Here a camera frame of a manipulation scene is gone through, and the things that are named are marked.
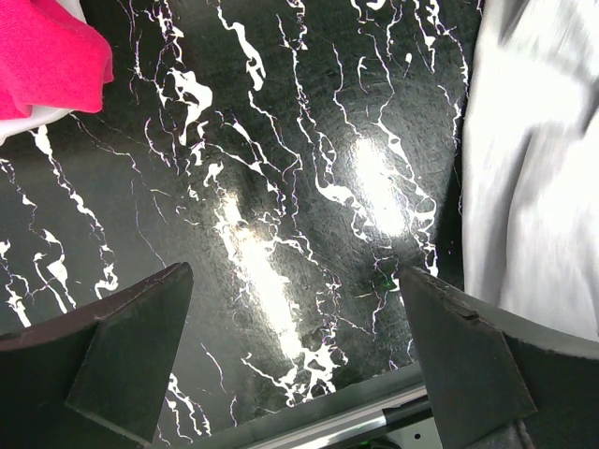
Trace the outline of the grey t-shirt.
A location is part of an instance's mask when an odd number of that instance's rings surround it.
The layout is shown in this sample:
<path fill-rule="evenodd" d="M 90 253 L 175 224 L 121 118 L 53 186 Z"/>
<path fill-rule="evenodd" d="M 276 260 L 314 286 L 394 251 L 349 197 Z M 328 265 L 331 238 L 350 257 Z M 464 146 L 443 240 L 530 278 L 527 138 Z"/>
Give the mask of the grey t-shirt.
<path fill-rule="evenodd" d="M 462 141 L 468 295 L 598 337 L 598 5 L 488 1 Z"/>

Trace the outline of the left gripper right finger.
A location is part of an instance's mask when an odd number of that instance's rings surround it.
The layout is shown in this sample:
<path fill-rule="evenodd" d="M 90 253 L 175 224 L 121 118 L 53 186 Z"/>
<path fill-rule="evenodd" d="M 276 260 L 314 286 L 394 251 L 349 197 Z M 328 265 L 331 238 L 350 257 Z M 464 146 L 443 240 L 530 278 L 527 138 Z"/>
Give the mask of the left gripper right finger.
<path fill-rule="evenodd" d="M 420 268 L 400 276 L 445 448 L 595 448 L 598 344 L 503 311 Z"/>

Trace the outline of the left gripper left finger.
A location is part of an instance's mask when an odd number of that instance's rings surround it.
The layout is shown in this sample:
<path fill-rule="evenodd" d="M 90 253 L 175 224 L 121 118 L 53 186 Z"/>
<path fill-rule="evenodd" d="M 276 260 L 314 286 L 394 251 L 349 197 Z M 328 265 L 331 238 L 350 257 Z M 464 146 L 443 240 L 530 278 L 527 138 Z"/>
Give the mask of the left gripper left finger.
<path fill-rule="evenodd" d="M 194 280 L 176 263 L 1 337 L 4 448 L 144 448 L 153 442 Z"/>

